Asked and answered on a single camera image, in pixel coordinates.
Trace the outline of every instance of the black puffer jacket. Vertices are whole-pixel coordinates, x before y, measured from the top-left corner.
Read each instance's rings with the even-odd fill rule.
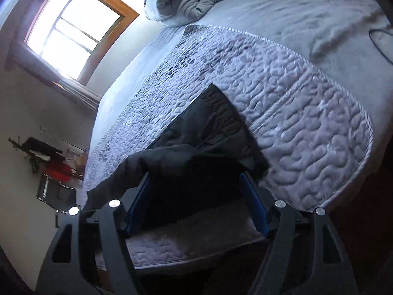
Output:
[[[211,84],[146,150],[88,192],[84,210],[121,198],[150,172],[155,190],[142,229],[153,228],[240,198],[239,174],[258,180],[267,167],[236,109]]]

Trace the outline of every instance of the metal screw head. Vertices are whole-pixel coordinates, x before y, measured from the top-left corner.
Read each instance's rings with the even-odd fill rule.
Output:
[[[318,207],[315,212],[320,215],[320,216],[324,216],[326,214],[326,211],[324,208]]]
[[[118,207],[119,205],[120,205],[120,201],[119,200],[111,200],[109,202],[109,206],[113,207],[113,208]]]
[[[286,206],[286,202],[283,200],[276,200],[276,202],[274,202],[274,205],[278,208],[284,208]]]
[[[68,211],[68,214],[76,215],[76,214],[78,214],[78,212],[79,212],[79,207],[74,206],[74,207],[70,208],[70,210]]]

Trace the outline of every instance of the window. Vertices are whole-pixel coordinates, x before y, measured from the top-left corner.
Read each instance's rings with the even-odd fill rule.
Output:
[[[18,35],[45,65],[86,85],[137,16],[120,0],[34,0]]]

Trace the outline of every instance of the red object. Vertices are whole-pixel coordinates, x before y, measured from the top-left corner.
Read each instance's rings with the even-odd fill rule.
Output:
[[[52,160],[48,167],[44,170],[44,173],[55,180],[65,183],[71,179],[72,168],[68,164]]]

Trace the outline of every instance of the black chair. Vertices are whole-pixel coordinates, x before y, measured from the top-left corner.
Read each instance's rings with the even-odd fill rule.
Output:
[[[43,173],[37,198],[56,210],[55,225],[58,228],[58,213],[67,214],[76,204],[76,189],[65,186]]]

